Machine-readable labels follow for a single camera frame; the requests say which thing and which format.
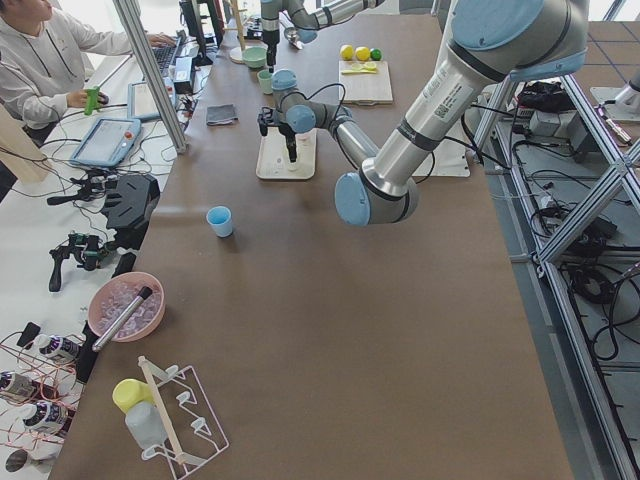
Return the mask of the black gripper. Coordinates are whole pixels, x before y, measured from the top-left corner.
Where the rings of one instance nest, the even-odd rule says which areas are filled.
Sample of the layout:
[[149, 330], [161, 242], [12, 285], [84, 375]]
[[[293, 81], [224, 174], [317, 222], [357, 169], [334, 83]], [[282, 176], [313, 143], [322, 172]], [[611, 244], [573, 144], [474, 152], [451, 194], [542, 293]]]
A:
[[277, 56], [278, 46], [278, 30], [263, 29], [263, 43], [266, 45], [267, 51], [267, 69], [270, 73], [274, 73], [275, 58]]
[[269, 128], [278, 129], [279, 133], [285, 137], [289, 161], [295, 163], [297, 161], [295, 132], [285, 120], [281, 119], [278, 111], [273, 107], [262, 106], [257, 116], [257, 123], [262, 137], [268, 135]]

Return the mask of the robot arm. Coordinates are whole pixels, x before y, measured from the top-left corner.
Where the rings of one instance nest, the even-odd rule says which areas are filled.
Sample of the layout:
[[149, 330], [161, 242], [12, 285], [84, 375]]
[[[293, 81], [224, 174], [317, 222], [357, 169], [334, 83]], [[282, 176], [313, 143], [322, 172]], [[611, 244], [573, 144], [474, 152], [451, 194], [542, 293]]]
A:
[[310, 100], [299, 91], [295, 73], [275, 64], [280, 14], [286, 13], [304, 41], [310, 41], [317, 31], [378, 5], [335, 1], [308, 12], [300, 1], [261, 4], [274, 105], [259, 114], [260, 131], [277, 128], [295, 160], [296, 135], [327, 130], [358, 166], [338, 179], [334, 193], [341, 219], [357, 226], [400, 222], [415, 211], [419, 193], [414, 172], [486, 86], [505, 78], [526, 82], [574, 73], [587, 51], [586, 1], [457, 1], [450, 7], [431, 79], [377, 147], [346, 107]]
[[349, 21], [356, 14], [382, 4], [383, 1], [374, 0], [340, 0], [309, 12], [299, 0], [261, 1], [262, 41], [266, 45], [268, 71], [273, 73], [277, 62], [281, 13], [289, 17], [297, 31], [303, 32], [303, 42], [308, 43], [317, 37], [317, 31]]

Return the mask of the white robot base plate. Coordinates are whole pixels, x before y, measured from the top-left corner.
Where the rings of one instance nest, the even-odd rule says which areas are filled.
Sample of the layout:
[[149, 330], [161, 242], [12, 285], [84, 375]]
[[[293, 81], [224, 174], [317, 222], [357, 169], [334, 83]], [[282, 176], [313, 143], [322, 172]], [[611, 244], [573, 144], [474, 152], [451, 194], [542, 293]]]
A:
[[469, 164], [466, 156], [468, 142], [459, 124], [448, 133], [451, 140], [443, 140], [435, 149], [434, 155], [427, 159], [414, 172], [413, 178], [419, 180], [431, 173], [431, 177], [461, 177], [470, 176]]

